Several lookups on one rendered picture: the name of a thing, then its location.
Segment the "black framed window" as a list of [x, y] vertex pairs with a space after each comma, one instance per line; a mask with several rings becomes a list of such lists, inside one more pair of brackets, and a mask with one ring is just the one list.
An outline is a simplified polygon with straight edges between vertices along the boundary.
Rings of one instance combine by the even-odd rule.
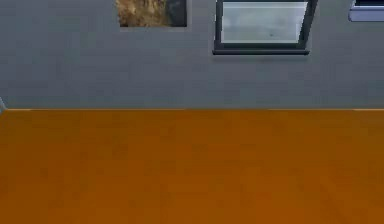
[[318, 0], [216, 0], [214, 55], [308, 55]]

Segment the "pale blue framed window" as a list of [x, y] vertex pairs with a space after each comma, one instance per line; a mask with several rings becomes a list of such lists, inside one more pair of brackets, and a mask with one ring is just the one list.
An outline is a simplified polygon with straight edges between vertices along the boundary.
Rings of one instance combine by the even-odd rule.
[[353, 0], [348, 19], [352, 22], [384, 22], [384, 0]]

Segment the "brown framed wall picture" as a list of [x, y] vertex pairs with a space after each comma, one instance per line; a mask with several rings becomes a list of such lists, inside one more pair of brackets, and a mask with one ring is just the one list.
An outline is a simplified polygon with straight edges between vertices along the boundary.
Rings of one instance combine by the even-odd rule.
[[121, 27], [186, 27], [187, 0], [115, 0]]

